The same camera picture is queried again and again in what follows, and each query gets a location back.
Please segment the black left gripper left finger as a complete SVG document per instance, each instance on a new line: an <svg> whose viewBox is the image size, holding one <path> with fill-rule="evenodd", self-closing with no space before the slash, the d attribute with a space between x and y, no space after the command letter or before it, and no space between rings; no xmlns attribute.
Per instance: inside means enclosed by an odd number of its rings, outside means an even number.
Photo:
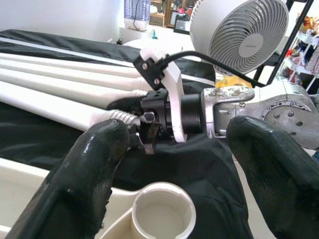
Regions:
<svg viewBox="0 0 319 239"><path fill-rule="evenodd" d="M5 239L94 239L129 144L129 129L118 119L82 133L45 177Z"/></svg>

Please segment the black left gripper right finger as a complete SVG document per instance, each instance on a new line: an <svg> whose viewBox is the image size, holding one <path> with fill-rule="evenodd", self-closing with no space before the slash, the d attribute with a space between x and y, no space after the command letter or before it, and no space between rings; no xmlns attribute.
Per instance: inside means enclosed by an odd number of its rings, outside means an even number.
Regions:
<svg viewBox="0 0 319 239"><path fill-rule="evenodd" d="M237 116L227 143L277 239L319 239L319 162L282 128Z"/></svg>

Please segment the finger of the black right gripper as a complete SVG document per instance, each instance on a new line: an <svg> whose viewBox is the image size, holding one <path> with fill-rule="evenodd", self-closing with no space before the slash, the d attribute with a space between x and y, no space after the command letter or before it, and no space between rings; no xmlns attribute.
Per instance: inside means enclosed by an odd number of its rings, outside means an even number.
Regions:
<svg viewBox="0 0 319 239"><path fill-rule="evenodd" d="M121 110L125 112L142 112L141 98L128 97L111 102L107 105L107 110Z"/></svg>
<svg viewBox="0 0 319 239"><path fill-rule="evenodd" d="M140 125L128 125L130 148L143 150L145 154L154 154L160 124L153 112L144 112L140 116Z"/></svg>

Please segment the white plastic table top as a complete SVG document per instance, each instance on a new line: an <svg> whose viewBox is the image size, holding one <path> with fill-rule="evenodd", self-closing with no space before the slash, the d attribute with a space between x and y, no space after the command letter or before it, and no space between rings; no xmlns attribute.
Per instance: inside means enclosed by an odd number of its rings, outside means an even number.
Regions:
<svg viewBox="0 0 319 239"><path fill-rule="evenodd" d="M5 239L47 170L0 158L0 239ZM94 239L189 239L196 223L190 196L154 182L137 191L112 189L103 227Z"/></svg>

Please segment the white box stand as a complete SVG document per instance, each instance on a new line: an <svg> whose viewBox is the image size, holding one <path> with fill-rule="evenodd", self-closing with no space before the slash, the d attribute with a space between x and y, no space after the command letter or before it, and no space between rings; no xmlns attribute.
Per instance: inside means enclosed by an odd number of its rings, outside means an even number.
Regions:
<svg viewBox="0 0 319 239"><path fill-rule="evenodd" d="M128 29L120 27L119 38L123 40L123 43L127 43L138 39L149 39L152 38L153 30L148 28L146 31L137 31L136 29Z"/></svg>

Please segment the brown crumpled paper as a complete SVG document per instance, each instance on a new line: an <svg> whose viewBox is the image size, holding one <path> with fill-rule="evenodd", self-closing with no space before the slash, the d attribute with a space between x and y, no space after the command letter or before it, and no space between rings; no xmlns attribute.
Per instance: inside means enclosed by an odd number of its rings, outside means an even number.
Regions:
<svg viewBox="0 0 319 239"><path fill-rule="evenodd" d="M217 88L228 87L228 86L244 86L252 88L252 84L241 79L237 76L223 76L222 80L219 80L215 83Z"/></svg>

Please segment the white fabric strip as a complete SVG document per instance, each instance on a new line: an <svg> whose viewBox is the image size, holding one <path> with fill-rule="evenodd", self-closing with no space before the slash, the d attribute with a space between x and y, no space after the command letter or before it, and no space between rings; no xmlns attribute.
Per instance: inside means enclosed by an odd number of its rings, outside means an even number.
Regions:
<svg viewBox="0 0 319 239"><path fill-rule="evenodd" d="M82 58L86 58L86 59L90 59L90 60L97 60L97 61L101 61L101 62L112 63L112 64L116 64L119 66L130 67L130 68L135 69L133 63L127 62L127 61L114 60L114 59L110 59L110 58L106 58L106 57L100 57L100 56L96 56L96 55L90 55L90 54L86 54L86 53L80 53L80 52L75 52L75 51L71 51L71 50L65 50L65 49L61 49L61 48L50 47L50 46L45 46L45 45L40 45L40 44L35 44L35 43L30 43L30 42L24 42L24 41L14 40L14 39L9 39L9 38L4 38L4 37L0 37L0 42L13 43L16 45L22 45L22 46L27 46L27 47L37 48L37 49L59 52L59 53L63 53L63 54L69 54L69 55L78 56L78 57L82 57Z"/></svg>

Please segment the black box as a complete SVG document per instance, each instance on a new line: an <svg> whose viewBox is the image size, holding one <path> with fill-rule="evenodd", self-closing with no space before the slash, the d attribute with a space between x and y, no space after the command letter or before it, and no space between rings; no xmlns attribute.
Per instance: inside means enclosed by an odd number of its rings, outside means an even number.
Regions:
<svg viewBox="0 0 319 239"><path fill-rule="evenodd" d="M190 35L190 19L176 17L173 31L176 33Z"/></svg>

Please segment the white blue striped appliance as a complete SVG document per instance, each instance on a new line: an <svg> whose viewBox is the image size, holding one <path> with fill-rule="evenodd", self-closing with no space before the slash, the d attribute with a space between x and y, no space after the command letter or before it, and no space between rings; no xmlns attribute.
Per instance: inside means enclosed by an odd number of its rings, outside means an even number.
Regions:
<svg viewBox="0 0 319 239"><path fill-rule="evenodd" d="M144 32L150 20L151 0L124 0L125 28Z"/></svg>

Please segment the wooden shelf unit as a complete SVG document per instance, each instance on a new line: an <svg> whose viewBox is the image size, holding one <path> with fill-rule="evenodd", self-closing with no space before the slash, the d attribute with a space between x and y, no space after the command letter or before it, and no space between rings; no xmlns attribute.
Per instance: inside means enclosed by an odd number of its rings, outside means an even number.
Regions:
<svg viewBox="0 0 319 239"><path fill-rule="evenodd" d="M176 19L190 21L197 0L151 0L150 25L175 26Z"/></svg>

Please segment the white round fan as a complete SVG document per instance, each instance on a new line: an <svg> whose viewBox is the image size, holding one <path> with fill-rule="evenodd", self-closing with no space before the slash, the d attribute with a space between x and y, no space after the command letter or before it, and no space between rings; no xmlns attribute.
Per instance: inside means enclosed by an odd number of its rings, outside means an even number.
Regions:
<svg viewBox="0 0 319 239"><path fill-rule="evenodd" d="M195 51L247 74L275 52L288 22L284 0L197 0L190 38Z"/></svg>

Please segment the white cluttered shelf rack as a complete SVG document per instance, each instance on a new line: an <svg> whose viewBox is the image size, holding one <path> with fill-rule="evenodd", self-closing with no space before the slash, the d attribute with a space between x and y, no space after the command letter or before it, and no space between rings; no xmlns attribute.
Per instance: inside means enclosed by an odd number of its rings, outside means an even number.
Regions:
<svg viewBox="0 0 319 239"><path fill-rule="evenodd" d="M319 15L304 18L286 53L279 78L303 86L310 94L319 89Z"/></svg>

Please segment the black metal rack frame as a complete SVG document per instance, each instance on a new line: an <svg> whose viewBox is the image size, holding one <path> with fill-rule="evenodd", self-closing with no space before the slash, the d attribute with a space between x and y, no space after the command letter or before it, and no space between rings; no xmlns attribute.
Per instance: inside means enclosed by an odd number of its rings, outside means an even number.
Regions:
<svg viewBox="0 0 319 239"><path fill-rule="evenodd" d="M319 6L315 7L319 0L284 0L289 13L289 23L286 33L288 36L284 36L281 43L279 44L279 51L275 51L273 55L266 60L261 66L257 68L254 73L253 80L262 82L262 75L266 67L272 67L272 72L266 78L265 85L273 83L276 74L279 72L280 67L283 66L285 56L292 46L293 41L297 37L299 28L301 27L304 18L309 15L309 11L312 9L315 13L319 13Z"/></svg>

